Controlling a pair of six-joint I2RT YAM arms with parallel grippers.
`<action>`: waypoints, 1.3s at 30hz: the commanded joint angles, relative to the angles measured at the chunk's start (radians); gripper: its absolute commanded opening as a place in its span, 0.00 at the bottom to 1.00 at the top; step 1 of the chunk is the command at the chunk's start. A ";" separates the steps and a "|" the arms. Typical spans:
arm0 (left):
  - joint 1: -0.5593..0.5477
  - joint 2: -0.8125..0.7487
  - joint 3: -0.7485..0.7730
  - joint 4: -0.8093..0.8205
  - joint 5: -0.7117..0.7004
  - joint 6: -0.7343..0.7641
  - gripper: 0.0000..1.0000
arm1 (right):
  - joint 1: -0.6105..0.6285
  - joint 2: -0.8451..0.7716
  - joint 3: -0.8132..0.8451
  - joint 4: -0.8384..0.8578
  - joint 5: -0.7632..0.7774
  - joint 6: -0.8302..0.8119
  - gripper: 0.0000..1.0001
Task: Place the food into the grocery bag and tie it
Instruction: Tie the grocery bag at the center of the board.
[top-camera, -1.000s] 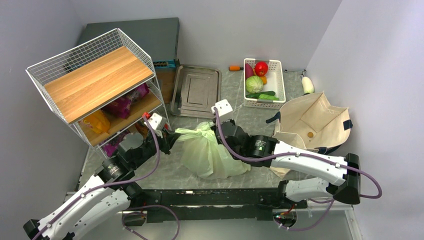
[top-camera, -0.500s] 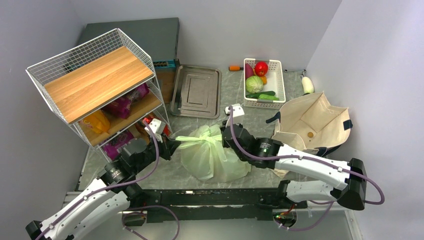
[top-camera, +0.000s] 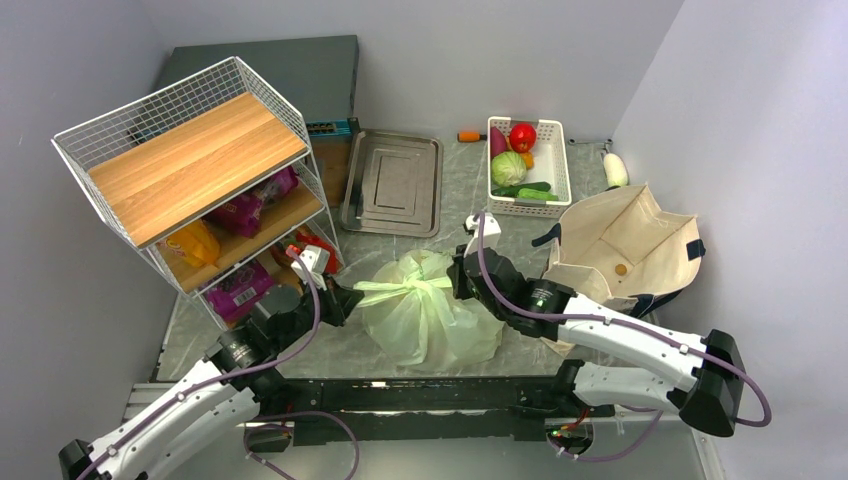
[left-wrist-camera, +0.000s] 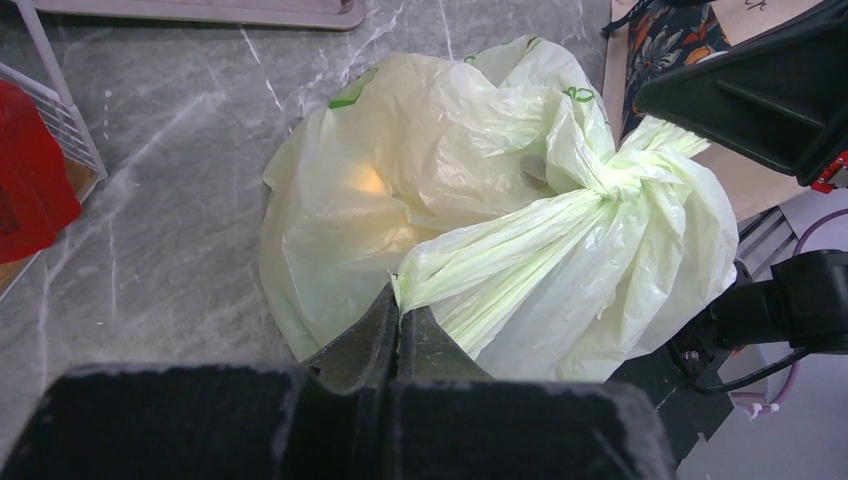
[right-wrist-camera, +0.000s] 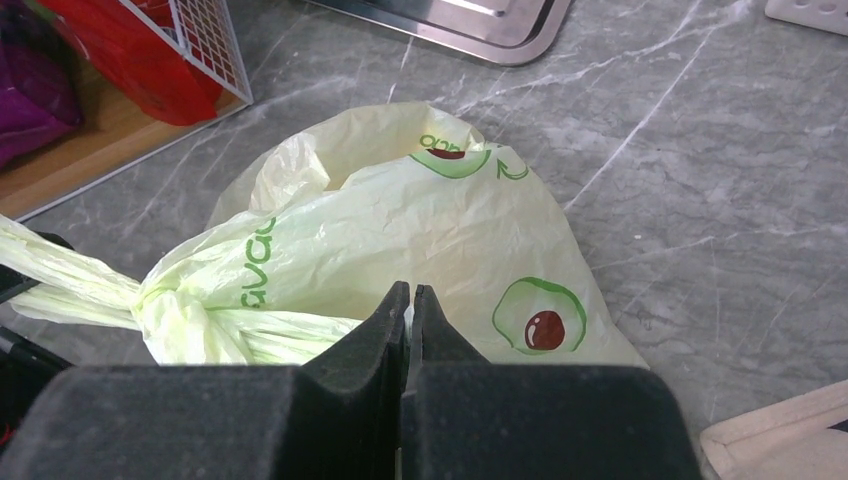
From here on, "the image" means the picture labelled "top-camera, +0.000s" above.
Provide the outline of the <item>green avocado plastic bag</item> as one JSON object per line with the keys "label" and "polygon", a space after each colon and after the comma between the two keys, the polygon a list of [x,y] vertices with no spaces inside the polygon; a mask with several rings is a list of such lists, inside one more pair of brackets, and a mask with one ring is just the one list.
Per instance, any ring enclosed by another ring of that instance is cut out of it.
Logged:
{"label": "green avocado plastic bag", "polygon": [[495,356],[503,323],[476,299],[453,296],[452,265],[445,253],[412,250],[354,284],[367,334],[395,365],[440,372]]}

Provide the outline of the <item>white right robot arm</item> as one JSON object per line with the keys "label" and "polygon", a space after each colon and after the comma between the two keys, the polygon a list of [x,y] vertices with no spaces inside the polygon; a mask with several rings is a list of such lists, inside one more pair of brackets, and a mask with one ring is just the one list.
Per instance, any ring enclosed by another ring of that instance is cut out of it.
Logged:
{"label": "white right robot arm", "polygon": [[524,336],[586,346],[627,362],[619,368],[564,361],[550,391],[560,413],[618,403],[673,412],[716,437],[730,437],[741,425],[746,371],[732,335],[663,330],[565,285],[526,278],[490,248],[477,253],[457,247],[447,273],[456,298],[479,301]]}

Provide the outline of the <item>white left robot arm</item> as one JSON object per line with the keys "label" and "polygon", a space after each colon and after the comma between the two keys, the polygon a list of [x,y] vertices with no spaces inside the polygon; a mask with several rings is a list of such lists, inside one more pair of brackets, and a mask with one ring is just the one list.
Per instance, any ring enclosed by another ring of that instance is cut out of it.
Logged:
{"label": "white left robot arm", "polygon": [[344,325],[360,290],[330,282],[316,292],[274,287],[222,332],[190,371],[141,413],[93,441],[59,454],[66,479],[153,479],[200,449],[204,440],[258,416],[279,417],[299,396],[277,367],[303,349],[318,325]]}

